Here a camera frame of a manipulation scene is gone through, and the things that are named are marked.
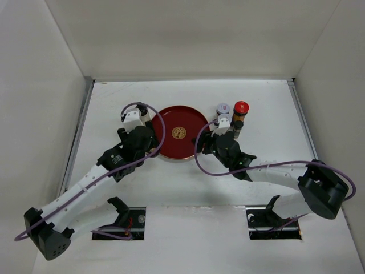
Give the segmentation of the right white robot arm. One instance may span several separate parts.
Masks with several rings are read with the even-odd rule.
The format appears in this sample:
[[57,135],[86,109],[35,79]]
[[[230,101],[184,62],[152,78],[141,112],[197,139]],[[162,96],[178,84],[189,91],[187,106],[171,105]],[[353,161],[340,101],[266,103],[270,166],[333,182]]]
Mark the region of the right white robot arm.
[[274,195],[267,204],[264,217],[273,226],[279,225],[287,217],[308,213],[333,220],[349,191],[339,172],[324,162],[264,161],[242,152],[231,131],[221,135],[203,132],[193,143],[196,152],[212,154],[228,169],[228,174],[238,180],[267,182],[295,191],[291,195]]

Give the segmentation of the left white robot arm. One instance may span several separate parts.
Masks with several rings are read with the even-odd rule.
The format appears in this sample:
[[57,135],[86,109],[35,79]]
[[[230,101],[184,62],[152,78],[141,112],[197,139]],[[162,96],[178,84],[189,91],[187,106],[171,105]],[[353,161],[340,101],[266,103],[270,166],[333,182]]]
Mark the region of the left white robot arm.
[[68,191],[41,209],[31,207],[25,212],[26,235],[47,261],[64,253],[80,234],[103,234],[103,228],[126,225],[130,208],[117,196],[94,209],[86,208],[143,165],[159,141],[150,122],[130,131],[120,128],[117,133],[121,142],[106,150]]

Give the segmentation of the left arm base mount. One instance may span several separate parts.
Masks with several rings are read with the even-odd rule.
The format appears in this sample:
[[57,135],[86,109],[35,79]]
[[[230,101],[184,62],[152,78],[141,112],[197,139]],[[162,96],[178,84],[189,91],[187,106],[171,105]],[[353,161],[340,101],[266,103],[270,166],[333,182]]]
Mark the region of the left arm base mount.
[[117,213],[113,223],[97,228],[92,232],[94,241],[133,241],[144,240],[147,209],[145,207],[129,207],[118,197],[107,200]]

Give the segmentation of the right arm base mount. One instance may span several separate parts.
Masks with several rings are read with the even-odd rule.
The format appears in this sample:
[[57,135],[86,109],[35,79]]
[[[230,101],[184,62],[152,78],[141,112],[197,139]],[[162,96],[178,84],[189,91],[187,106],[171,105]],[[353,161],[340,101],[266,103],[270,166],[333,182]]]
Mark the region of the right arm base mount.
[[298,218],[282,219],[274,211],[279,198],[275,195],[267,205],[246,207],[250,240],[301,240]]

